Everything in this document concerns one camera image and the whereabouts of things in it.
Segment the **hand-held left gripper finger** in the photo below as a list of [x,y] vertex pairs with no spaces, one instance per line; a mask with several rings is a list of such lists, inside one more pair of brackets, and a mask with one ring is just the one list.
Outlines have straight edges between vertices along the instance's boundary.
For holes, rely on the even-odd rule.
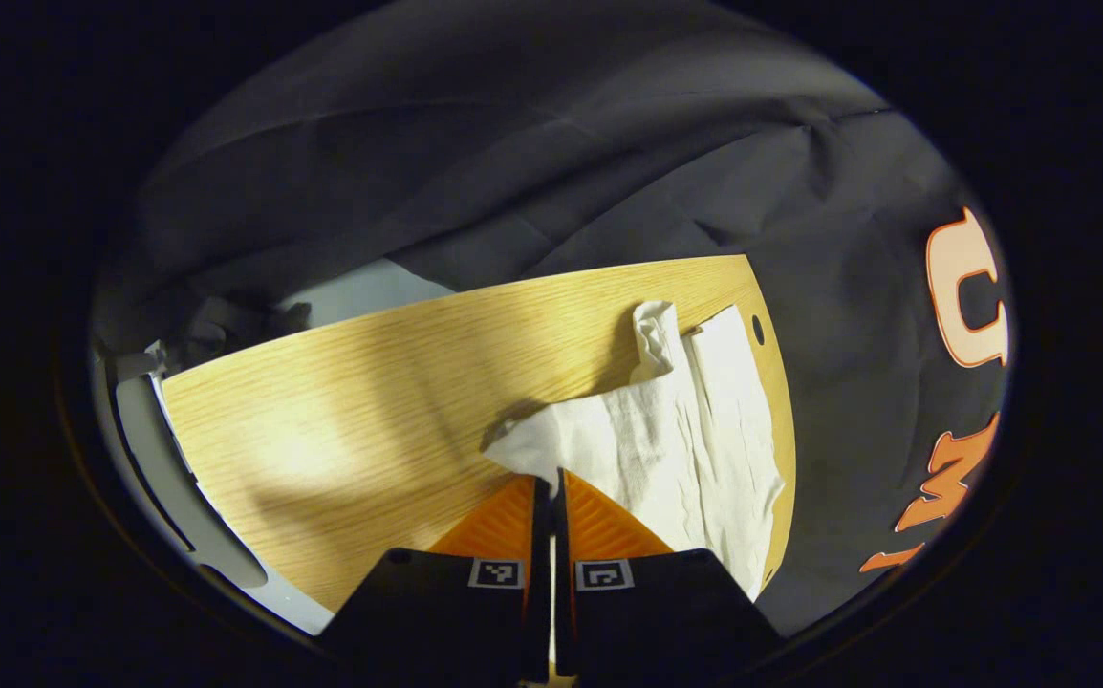
[[543,684],[552,498],[513,476],[426,549],[381,555],[318,636],[349,684]]
[[784,639],[707,548],[677,551],[568,470],[554,509],[555,669],[574,679],[728,679]]

